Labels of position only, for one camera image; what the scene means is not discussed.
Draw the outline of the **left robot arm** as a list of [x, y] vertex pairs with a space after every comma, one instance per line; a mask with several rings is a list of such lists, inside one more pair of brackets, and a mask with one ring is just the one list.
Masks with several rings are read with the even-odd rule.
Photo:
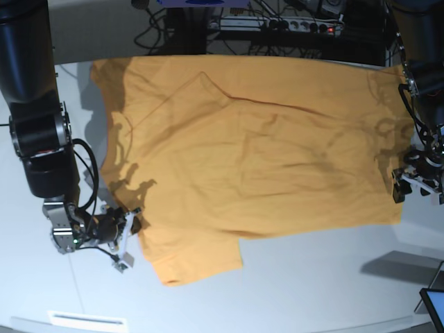
[[395, 21], [405, 82], [399, 84], [422, 147], [412, 146], [393, 170], [393, 200], [418, 187], [443, 204], [443, 2], [387, 1]]

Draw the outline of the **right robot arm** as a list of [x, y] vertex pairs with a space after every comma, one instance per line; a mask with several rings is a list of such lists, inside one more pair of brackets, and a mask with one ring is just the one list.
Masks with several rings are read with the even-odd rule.
[[59, 99], [46, 1], [1, 2], [1, 93], [10, 110], [14, 150], [31, 193], [43, 200], [56, 249], [67, 254], [108, 245], [106, 254], [122, 264], [137, 211], [108, 207], [96, 214], [96, 162], [90, 170], [92, 195], [84, 205], [78, 202], [80, 157], [74, 148], [85, 142], [71, 136], [69, 115]]

